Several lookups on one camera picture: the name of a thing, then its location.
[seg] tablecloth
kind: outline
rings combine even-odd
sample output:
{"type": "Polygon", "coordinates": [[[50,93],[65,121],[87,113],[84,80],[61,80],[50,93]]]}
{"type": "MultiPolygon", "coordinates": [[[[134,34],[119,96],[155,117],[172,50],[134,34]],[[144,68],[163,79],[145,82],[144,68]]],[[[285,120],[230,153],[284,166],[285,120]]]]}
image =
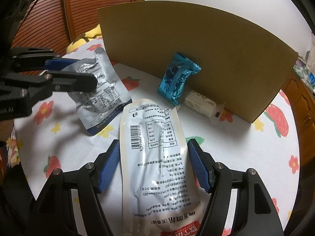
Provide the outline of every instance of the tablecloth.
{"type": "MultiPolygon", "coordinates": [[[[104,47],[101,38],[94,39],[65,57],[93,58],[93,51],[104,47]]],[[[112,62],[114,69],[133,100],[149,98],[162,108],[174,107],[157,93],[161,79],[134,68],[112,62]]],[[[267,109],[252,124],[225,110],[217,125],[201,114],[182,106],[179,119],[188,141],[194,137],[215,161],[230,169],[246,171],[255,168],[262,178],[285,228],[297,193],[299,180],[299,145],[289,101],[280,91],[267,109]]],[[[75,102],[67,93],[55,92],[38,102],[27,118],[15,120],[19,154],[34,197],[37,198],[46,179],[56,167],[77,170],[93,162],[119,138],[119,114],[102,132],[89,136],[76,114],[75,102]]],[[[86,235],[76,190],[73,204],[78,232],[86,235]]],[[[209,195],[198,189],[203,210],[209,195]]],[[[223,235],[231,231],[237,190],[232,190],[230,208],[223,235]]],[[[118,165],[111,186],[99,197],[114,235],[122,235],[122,173],[118,165]]]]}

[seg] red logo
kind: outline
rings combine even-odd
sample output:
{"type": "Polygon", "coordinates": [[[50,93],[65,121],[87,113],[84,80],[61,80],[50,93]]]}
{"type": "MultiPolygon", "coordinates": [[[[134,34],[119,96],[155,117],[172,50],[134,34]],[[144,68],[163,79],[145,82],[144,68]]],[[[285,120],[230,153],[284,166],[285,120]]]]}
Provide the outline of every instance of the red logo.
{"type": "Polygon", "coordinates": [[[161,232],[161,236],[191,236],[199,229],[199,221],[194,221],[172,232],[161,232]]]}

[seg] silver snack package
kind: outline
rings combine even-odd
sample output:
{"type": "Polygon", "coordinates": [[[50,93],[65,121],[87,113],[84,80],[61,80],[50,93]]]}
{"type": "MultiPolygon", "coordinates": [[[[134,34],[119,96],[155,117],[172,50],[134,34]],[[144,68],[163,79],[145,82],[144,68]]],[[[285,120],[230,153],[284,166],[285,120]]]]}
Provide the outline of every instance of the silver snack package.
{"type": "Polygon", "coordinates": [[[77,113],[88,133],[95,135],[105,128],[125,105],[132,103],[128,90],[116,74],[103,48],[94,51],[95,58],[84,58],[63,71],[90,73],[97,78],[92,92],[69,92],[77,104],[77,113]]]}

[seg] white wall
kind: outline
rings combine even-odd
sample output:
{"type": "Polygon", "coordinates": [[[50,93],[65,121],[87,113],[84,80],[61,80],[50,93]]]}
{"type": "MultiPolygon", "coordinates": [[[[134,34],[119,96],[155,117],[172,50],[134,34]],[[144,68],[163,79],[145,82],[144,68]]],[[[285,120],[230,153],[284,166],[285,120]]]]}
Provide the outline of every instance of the white wall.
{"type": "Polygon", "coordinates": [[[311,29],[291,0],[171,0],[207,5],[250,20],[283,40],[303,57],[311,29]]]}

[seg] wooden louvered door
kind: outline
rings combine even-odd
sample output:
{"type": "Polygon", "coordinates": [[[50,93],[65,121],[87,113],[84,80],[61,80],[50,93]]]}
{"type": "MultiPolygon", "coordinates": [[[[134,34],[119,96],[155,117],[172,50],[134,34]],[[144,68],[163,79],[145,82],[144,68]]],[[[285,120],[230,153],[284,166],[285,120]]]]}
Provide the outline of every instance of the wooden louvered door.
{"type": "Polygon", "coordinates": [[[13,40],[12,47],[44,47],[64,55],[77,35],[94,28],[97,8],[141,0],[39,0],[13,40]]]}
{"type": "Polygon", "coordinates": [[[62,0],[39,0],[13,40],[13,47],[51,48],[64,55],[69,45],[62,0]]]}

